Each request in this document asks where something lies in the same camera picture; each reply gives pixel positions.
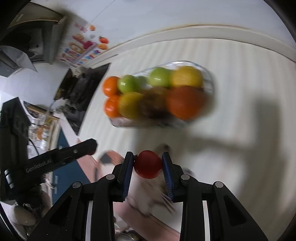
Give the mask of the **red cherry tomato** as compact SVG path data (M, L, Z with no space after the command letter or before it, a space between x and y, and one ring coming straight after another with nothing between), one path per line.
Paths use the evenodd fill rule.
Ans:
M156 178L162 170L162 160L153 151L142 151L134 162L134 170L142 178Z

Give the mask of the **dark orange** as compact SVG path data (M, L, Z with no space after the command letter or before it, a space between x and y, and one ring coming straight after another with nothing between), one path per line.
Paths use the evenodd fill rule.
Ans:
M192 86L170 89L166 94L166 109L183 121L196 118L208 100L207 94Z

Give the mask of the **yellow lemon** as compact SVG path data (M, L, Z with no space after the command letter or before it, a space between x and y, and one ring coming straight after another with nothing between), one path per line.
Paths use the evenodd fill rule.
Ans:
M201 88L203 86L203 74L199 69L192 66L181 66L173 70L171 74L171 86L191 86Z
M119 97L118 112L127 119L137 120L142 118L140 102L144 95L138 92L128 92Z

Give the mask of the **brown bruised apple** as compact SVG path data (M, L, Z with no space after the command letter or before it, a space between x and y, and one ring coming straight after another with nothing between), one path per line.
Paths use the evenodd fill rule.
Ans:
M168 89L164 87L152 87L144 92L144 97L140 102L140 112L143 116L161 120L168 116L166 107L166 95Z

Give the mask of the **small orange tangerine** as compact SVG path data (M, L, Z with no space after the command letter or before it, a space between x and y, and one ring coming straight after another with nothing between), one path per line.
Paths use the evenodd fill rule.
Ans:
M102 90L107 97L112 97L120 93L117 87L118 81L119 77L117 76L110 76L104 81Z

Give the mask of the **blue cabinet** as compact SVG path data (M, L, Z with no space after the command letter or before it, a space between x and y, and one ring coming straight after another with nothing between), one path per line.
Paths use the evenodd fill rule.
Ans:
M55 169L52 173L48 173L46 182L52 204L55 204L62 194L70 187L70 185L76 181L79 181L82 184L90 183L77 160Z

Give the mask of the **oval floral ceramic plate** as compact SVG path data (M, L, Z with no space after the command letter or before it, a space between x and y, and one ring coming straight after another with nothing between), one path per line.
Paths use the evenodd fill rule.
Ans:
M173 61L103 83L104 112L115 127L180 128L205 114L214 95L210 72Z

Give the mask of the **black gas stove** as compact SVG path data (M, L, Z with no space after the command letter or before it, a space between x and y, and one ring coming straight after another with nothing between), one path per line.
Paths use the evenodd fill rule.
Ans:
M72 69L69 69L54 96L55 101L59 99L66 101L63 113L76 135L79 133L91 99L108 68L108 63L94 69L84 68L77 76Z

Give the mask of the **striped cat print mat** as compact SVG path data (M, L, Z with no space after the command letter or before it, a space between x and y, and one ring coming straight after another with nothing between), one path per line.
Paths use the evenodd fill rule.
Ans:
M173 162L201 182L223 182L269 240L277 240L295 215L295 63L254 45L229 40L184 39L154 43L109 60L106 76L123 76L176 60L205 67L214 99L207 113L184 128L116 128L97 90L79 139L122 155L171 147Z

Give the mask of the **left green apple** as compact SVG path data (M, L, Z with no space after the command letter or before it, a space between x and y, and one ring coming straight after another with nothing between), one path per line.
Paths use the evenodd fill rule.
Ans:
M125 75L122 78L119 78L117 87L121 93L140 91L139 81L133 75Z

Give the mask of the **green apple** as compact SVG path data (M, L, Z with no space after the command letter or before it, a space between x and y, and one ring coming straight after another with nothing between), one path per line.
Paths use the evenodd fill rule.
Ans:
M139 81L133 75L125 75L122 78L119 78L117 87L121 93L140 91Z
M152 87L170 87L171 74L170 69L157 67L149 73L148 83Z

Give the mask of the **right green apple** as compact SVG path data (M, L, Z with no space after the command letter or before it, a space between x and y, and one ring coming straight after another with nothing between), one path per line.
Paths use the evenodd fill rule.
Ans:
M171 74L170 69L157 67L149 73L148 83L152 87L170 87Z

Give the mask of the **range hood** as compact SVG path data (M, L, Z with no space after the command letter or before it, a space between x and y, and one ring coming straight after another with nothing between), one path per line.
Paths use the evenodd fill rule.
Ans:
M52 64L67 17L36 3L28 3L1 33L1 76L25 68L37 72L34 63Z

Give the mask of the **colourful wall sticker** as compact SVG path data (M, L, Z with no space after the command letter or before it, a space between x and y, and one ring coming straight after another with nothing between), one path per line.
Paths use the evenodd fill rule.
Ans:
M107 51L109 43L107 37L99 35L94 25L74 21L61 42L57 59L78 68Z

